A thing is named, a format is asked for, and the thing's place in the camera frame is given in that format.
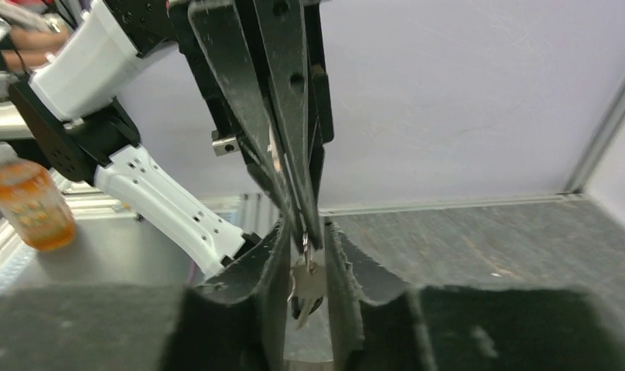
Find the bottle cap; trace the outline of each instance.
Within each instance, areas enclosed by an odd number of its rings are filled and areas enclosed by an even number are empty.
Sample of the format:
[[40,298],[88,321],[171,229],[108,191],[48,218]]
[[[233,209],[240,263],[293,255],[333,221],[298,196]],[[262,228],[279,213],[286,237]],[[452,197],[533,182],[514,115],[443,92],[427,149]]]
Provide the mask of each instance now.
[[0,164],[3,162],[14,161],[18,158],[16,151],[9,143],[0,141]]

